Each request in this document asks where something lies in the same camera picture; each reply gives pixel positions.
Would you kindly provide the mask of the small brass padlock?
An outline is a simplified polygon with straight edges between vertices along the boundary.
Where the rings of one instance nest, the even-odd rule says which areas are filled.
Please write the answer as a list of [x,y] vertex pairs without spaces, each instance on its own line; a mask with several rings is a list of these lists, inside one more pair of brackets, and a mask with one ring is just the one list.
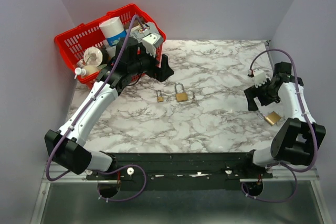
[[163,95],[161,90],[156,90],[156,97],[157,97],[157,102],[161,103],[164,101]]

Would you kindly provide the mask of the brass padlock long shackle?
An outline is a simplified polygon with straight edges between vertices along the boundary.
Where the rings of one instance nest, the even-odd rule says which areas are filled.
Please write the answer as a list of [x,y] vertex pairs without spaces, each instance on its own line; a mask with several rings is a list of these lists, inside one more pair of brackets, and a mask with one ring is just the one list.
[[185,101],[188,101],[188,95],[184,89],[184,86],[182,83],[176,83],[174,85],[174,89],[175,89],[175,97],[176,97],[176,101],[177,102],[185,102]]

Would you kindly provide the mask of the large brass padlock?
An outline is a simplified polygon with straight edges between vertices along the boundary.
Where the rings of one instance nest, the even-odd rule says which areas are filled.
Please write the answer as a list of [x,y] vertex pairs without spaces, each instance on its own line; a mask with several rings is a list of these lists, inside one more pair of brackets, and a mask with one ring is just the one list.
[[257,114],[257,116],[266,121],[268,124],[270,125],[275,125],[277,124],[280,120],[281,117],[276,113],[276,112],[271,112],[268,115],[264,115],[262,112],[260,112],[259,110],[255,112]]

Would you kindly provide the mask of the silver key bunch with ring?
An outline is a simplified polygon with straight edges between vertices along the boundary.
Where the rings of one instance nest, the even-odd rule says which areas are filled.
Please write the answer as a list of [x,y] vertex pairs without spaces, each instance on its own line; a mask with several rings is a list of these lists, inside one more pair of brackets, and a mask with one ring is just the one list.
[[198,101],[197,101],[197,99],[196,99],[196,95],[195,95],[194,92],[193,92],[193,95],[192,95],[192,102],[193,102],[196,106],[199,106],[199,103],[198,103]]

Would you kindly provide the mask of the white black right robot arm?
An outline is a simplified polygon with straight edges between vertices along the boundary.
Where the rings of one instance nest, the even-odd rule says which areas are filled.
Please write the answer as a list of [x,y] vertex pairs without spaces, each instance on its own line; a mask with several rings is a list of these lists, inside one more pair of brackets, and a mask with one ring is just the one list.
[[266,78],[262,70],[254,71],[253,79],[255,84],[244,90],[248,110],[259,112],[254,98],[257,98],[262,106],[282,102],[286,121],[270,147],[254,151],[253,159],[242,163],[242,173],[252,178],[259,174],[260,167],[277,162],[310,165],[313,161],[314,145],[311,130],[304,115],[312,124],[317,146],[321,145],[326,129],[323,125],[317,124],[309,112],[303,95],[302,79],[298,78],[299,90],[296,90],[292,65],[288,62],[275,64],[271,79]]

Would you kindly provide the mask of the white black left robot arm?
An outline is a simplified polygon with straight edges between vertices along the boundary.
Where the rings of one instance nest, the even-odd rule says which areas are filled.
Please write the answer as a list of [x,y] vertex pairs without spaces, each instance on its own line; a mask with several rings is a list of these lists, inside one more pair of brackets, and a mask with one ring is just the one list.
[[134,78],[146,74],[163,82],[174,74],[167,55],[157,59],[157,49],[162,43],[163,38],[156,33],[141,40],[130,37],[119,41],[115,57],[99,71],[79,109],[57,131],[46,133],[49,163],[55,162],[75,174],[98,170],[104,179],[112,179],[116,175],[116,166],[110,154],[89,151],[84,145],[102,113]]

